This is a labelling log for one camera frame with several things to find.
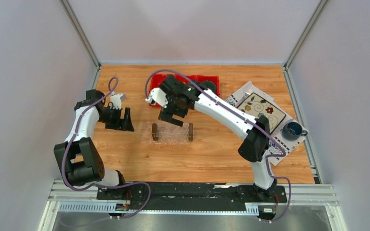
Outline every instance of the wooden table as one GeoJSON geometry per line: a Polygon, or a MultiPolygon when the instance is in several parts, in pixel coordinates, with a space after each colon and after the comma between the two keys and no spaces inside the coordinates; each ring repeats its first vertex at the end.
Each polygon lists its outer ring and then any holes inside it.
{"type": "MultiPolygon", "coordinates": [[[[238,154],[242,140],[203,113],[189,110],[183,119],[193,123],[192,142],[161,145],[143,140],[143,135],[151,136],[151,130],[143,129],[145,124],[161,122],[160,108],[145,102],[145,81],[152,72],[162,68],[185,75],[219,76],[222,99],[251,80],[295,117],[281,66],[105,65],[97,89],[108,92],[110,78],[119,77],[116,93],[127,95],[123,107],[131,108],[135,128],[135,132],[115,131],[97,123],[93,140],[105,166],[121,171],[126,180],[132,181],[253,182],[249,162],[238,154]]],[[[272,169],[276,176],[287,176],[292,183],[314,183],[303,144],[272,169]]]]}

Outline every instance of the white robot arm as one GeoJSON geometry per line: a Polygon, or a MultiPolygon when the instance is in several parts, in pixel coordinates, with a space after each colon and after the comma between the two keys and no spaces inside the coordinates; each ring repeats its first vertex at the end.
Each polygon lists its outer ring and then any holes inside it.
{"type": "Polygon", "coordinates": [[[125,94],[111,93],[108,107],[104,107],[104,101],[93,107],[90,105],[104,94],[98,90],[86,91],[86,99],[78,102],[75,109],[75,121],[71,132],[64,143],[55,145],[54,155],[60,171],[62,171],[62,160],[68,143],[72,142],[67,151],[65,174],[67,181],[73,186],[83,186],[94,182],[97,185],[115,186],[125,184],[124,177],[120,172],[107,169],[93,144],[93,133],[97,122],[106,124],[106,128],[134,131],[131,123],[130,108],[125,108],[124,118],[121,103],[126,99],[125,94]],[[83,161],[75,162],[76,156],[81,155],[83,161]]]}
{"type": "Polygon", "coordinates": [[[229,107],[230,112],[221,106],[221,104],[228,104],[213,93],[216,87],[212,82],[194,83],[198,84],[205,93],[201,93],[191,84],[185,85],[176,80],[174,76],[169,75],[160,84],[159,88],[152,89],[146,102],[157,102],[162,106],[159,119],[178,126],[182,126],[183,122],[174,119],[172,116],[176,115],[183,118],[187,115],[188,109],[191,108],[210,115],[228,127],[243,140],[238,152],[251,163],[254,185],[258,193],[261,193],[264,197],[273,195],[277,181],[269,175],[265,163],[266,156],[270,154],[268,152],[268,138],[255,129],[253,125],[245,122],[246,119],[255,121],[257,125],[269,132],[267,118],[264,116],[255,118],[234,107],[229,107]]]}

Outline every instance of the metal frame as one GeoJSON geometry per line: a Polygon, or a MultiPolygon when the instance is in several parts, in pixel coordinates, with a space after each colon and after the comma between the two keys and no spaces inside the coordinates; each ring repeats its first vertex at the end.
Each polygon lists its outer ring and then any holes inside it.
{"type": "MultiPolygon", "coordinates": [[[[97,67],[97,72],[93,80],[92,88],[94,89],[97,85],[98,78],[100,76],[102,63],[99,62],[97,56],[94,53],[87,37],[85,36],[83,29],[81,28],[77,17],[75,16],[73,9],[68,0],[59,0],[67,13],[72,25],[74,26],[77,34],[79,35],[84,47],[86,48],[90,58],[92,59],[94,65],[97,67]]],[[[295,94],[294,83],[291,80],[291,74],[289,67],[294,62],[300,48],[314,27],[317,19],[319,18],[322,11],[325,9],[328,0],[320,0],[318,6],[316,7],[313,15],[311,16],[308,24],[306,25],[303,33],[298,39],[294,49],[292,50],[290,56],[288,57],[286,63],[284,64],[272,64],[272,65],[282,65],[283,73],[286,79],[286,83],[290,92],[291,101],[297,116],[297,120],[306,125],[305,119],[302,116],[302,110],[300,108],[300,102],[295,94]]],[[[243,65],[262,65],[262,64],[243,64],[243,65]]],[[[317,169],[317,156],[314,155],[312,150],[312,140],[311,136],[304,141],[304,145],[308,154],[310,167],[315,178],[319,178],[319,172],[317,169]]],[[[291,206],[324,206],[329,215],[330,225],[333,231],[346,231],[346,226],[341,214],[341,209],[338,204],[337,197],[335,195],[333,186],[330,184],[293,184],[292,194],[291,194],[291,206]]],[[[241,184],[226,184],[218,185],[218,187],[236,186],[241,184]]],[[[281,184],[285,187],[286,193],[290,193],[287,184],[281,184]]],[[[66,187],[61,180],[55,180],[53,183],[52,190],[50,192],[48,202],[46,204],[45,211],[43,213],[39,229],[40,231],[52,230],[54,226],[54,221],[59,211],[74,211],[74,212],[102,212],[108,213],[112,211],[116,203],[125,203],[125,201],[99,201],[96,199],[97,188],[91,187],[83,192],[75,192],[66,187]]],[[[246,203],[247,210],[244,212],[232,213],[232,212],[214,212],[214,211],[162,211],[162,210],[143,210],[140,213],[151,213],[151,214],[204,214],[204,215],[255,215],[256,208],[259,205],[270,205],[269,203],[246,203]]]]}
{"type": "Polygon", "coordinates": [[[283,66],[285,63],[179,63],[179,62],[156,62],[156,63],[114,63],[114,62],[104,62],[101,65],[228,65],[228,66],[283,66]]]}
{"type": "Polygon", "coordinates": [[[293,51],[289,55],[289,58],[287,59],[286,63],[284,64],[284,67],[289,68],[291,64],[294,62],[294,59],[296,58],[301,46],[303,45],[304,41],[306,40],[307,36],[310,34],[311,30],[313,29],[314,25],[317,22],[317,19],[323,12],[325,6],[327,5],[329,0],[320,0],[318,3],[316,9],[313,12],[313,15],[311,15],[310,20],[308,21],[307,25],[304,28],[303,33],[301,34],[299,40],[297,41],[296,45],[294,46],[293,51]]]}
{"type": "Polygon", "coordinates": [[[94,50],[92,46],[89,43],[89,40],[87,39],[86,35],[84,34],[83,29],[80,26],[80,23],[74,14],[73,8],[70,5],[70,2],[68,0],[60,0],[61,4],[63,5],[63,8],[68,15],[70,22],[72,23],[74,29],[76,30],[78,36],[80,37],[81,42],[83,43],[84,48],[86,48],[87,53],[89,54],[90,58],[92,59],[94,65],[97,67],[97,70],[100,69],[101,64],[98,61],[97,56],[94,53],[94,50]]]}

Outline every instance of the white wall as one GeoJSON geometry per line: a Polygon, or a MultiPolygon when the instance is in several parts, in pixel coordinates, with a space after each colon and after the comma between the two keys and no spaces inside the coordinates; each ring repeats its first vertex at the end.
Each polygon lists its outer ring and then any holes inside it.
{"type": "Polygon", "coordinates": [[[283,63],[319,0],[70,0],[102,63],[283,63]]]}
{"type": "Polygon", "coordinates": [[[330,1],[291,75],[348,230],[370,230],[370,1],[330,1]]]}
{"type": "Polygon", "coordinates": [[[36,230],[95,68],[58,0],[0,0],[0,231],[36,230]]]}

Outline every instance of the mug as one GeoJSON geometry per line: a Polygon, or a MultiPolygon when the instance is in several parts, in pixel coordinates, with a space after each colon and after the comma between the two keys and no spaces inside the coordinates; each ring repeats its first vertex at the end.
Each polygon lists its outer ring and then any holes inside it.
{"type": "Polygon", "coordinates": [[[281,131],[283,137],[288,141],[298,139],[300,136],[306,136],[308,131],[303,130],[303,127],[297,122],[290,122],[283,127],[281,131]]]}

